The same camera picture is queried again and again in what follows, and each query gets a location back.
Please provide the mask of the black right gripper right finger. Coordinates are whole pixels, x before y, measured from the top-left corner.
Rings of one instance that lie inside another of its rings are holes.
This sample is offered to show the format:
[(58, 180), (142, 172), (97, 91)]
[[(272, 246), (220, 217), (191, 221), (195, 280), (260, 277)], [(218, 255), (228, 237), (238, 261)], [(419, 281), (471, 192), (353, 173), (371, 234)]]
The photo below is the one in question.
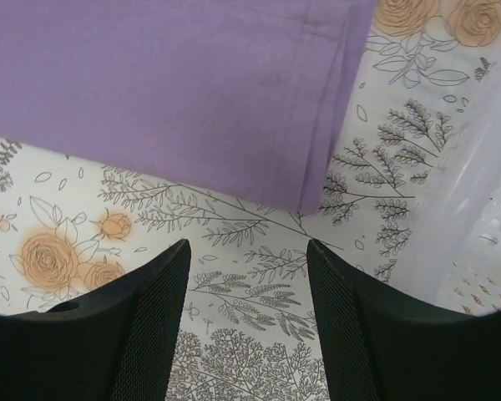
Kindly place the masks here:
[(331, 399), (501, 400), (501, 311), (420, 301), (317, 240), (306, 258)]

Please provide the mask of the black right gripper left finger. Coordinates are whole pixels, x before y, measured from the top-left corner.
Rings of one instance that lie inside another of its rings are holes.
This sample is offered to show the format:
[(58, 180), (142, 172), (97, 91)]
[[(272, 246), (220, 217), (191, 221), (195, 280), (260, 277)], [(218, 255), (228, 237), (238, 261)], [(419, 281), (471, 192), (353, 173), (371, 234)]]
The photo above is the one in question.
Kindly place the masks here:
[(164, 399), (190, 259), (180, 240), (46, 312), (0, 315), (0, 400)]

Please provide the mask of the white plastic laundry basket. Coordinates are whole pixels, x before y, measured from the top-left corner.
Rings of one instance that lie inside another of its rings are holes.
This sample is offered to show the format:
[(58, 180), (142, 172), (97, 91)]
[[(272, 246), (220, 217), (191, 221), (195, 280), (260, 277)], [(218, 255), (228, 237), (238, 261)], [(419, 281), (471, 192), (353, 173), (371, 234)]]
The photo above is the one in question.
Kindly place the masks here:
[(429, 172), (390, 285), (433, 305), (501, 309), (501, 57)]

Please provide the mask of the purple t shirt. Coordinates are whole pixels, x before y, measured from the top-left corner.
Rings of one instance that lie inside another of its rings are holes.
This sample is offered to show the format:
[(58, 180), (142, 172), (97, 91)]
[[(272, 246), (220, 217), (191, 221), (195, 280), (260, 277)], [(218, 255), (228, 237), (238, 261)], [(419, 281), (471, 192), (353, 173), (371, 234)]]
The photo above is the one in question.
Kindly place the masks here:
[(0, 137), (314, 213), (373, 1), (0, 1)]

